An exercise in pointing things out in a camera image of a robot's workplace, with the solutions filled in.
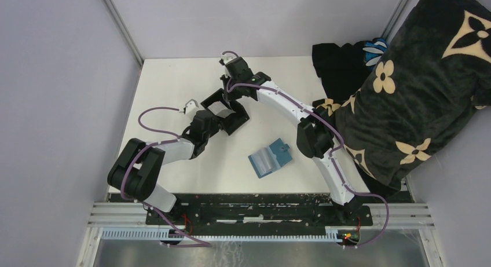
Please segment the blue leather card holder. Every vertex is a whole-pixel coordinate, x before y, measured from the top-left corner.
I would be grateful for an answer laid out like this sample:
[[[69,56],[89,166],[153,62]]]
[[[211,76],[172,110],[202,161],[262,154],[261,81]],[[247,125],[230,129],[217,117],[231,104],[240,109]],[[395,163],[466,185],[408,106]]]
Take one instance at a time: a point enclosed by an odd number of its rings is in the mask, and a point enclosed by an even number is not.
[[[290,146],[281,138],[248,156],[259,179],[280,170],[292,161]]]

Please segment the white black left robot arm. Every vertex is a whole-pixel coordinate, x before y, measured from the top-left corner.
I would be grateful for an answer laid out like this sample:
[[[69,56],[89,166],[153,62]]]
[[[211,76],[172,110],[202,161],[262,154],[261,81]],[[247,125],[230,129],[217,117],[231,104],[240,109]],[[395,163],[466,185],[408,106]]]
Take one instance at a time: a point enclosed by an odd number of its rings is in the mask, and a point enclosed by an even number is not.
[[[157,184],[165,164],[199,156],[209,139],[222,128],[212,112],[199,110],[184,133],[175,140],[147,143],[130,139],[107,176],[108,185],[120,190],[125,200],[137,200],[160,211],[168,224],[178,223],[182,208],[178,198]]]

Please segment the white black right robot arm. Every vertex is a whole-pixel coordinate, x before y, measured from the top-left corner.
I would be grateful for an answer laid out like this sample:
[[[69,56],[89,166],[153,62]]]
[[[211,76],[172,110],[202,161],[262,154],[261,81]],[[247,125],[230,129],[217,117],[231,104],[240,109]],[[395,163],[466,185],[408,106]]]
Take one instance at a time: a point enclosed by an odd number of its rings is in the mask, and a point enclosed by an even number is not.
[[[285,116],[296,127],[298,150],[313,160],[329,188],[336,221],[341,225],[355,221],[362,203],[337,158],[343,141],[329,123],[328,111],[300,102],[263,72],[253,73],[240,56],[224,53],[219,62],[225,67],[221,76],[225,100],[250,97]]]

